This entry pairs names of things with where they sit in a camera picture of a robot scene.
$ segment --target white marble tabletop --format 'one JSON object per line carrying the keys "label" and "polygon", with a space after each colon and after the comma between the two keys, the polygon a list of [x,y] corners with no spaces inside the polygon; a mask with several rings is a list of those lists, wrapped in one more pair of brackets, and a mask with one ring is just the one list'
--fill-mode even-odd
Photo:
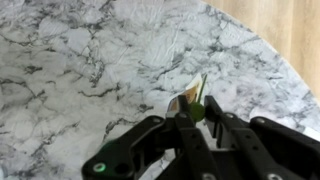
{"label": "white marble tabletop", "polygon": [[1,0],[0,178],[81,179],[103,141],[164,116],[197,73],[208,74],[204,94],[244,120],[320,131],[317,102],[292,67],[205,3]]}

